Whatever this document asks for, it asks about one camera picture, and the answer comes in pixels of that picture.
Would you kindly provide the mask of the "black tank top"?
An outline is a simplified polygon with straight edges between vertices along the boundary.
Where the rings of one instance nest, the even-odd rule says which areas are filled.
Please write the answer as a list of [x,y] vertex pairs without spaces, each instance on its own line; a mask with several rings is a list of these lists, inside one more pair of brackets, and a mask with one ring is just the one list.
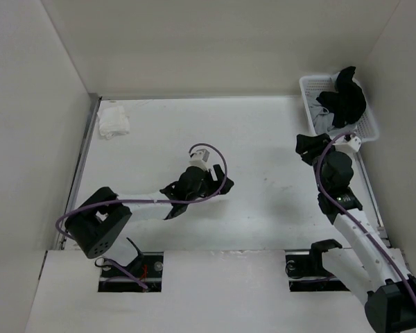
[[355,66],[342,69],[334,83],[335,92],[320,92],[316,101],[333,115],[334,128],[353,125],[363,116],[367,103],[362,89],[353,81]]

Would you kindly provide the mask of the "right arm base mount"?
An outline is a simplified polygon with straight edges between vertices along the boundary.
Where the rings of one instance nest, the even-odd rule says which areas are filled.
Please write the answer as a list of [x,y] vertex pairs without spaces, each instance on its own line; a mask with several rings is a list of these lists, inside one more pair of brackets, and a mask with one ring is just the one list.
[[308,252],[287,252],[285,272],[290,292],[332,292],[349,289],[330,272],[313,265]]

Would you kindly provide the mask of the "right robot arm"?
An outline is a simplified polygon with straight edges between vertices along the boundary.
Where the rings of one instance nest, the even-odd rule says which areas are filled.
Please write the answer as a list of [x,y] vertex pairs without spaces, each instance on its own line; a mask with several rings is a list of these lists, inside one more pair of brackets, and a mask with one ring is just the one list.
[[350,188],[354,175],[350,154],[360,147],[361,139],[354,133],[296,137],[296,153],[313,168],[321,212],[356,256],[352,259],[334,239],[316,242],[307,259],[307,274],[338,278],[358,298],[375,332],[413,330],[416,277],[393,256]]

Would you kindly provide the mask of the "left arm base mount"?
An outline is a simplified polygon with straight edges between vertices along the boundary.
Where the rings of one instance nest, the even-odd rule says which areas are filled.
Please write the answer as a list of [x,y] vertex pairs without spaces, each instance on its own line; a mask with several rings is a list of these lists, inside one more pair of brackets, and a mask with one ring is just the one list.
[[162,290],[162,275],[164,271],[164,253],[146,252],[141,259],[137,258],[133,265],[124,269],[130,271],[138,280],[147,286],[144,289],[129,278],[123,271],[111,265],[102,257],[94,261],[94,266],[100,269],[98,292],[100,293],[157,293]]

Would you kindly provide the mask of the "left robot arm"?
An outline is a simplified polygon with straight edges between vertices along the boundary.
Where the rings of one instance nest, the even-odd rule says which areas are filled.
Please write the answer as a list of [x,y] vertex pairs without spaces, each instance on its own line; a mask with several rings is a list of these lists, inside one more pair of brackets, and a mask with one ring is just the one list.
[[138,274],[144,254],[122,230],[129,221],[174,219],[186,212],[193,201],[225,195],[234,186],[221,169],[214,165],[213,178],[209,170],[189,166],[178,180],[149,196],[146,203],[133,197],[130,203],[120,203],[109,187],[101,187],[89,197],[78,212],[65,221],[65,230],[89,259],[105,257],[106,266],[116,262],[124,275]]

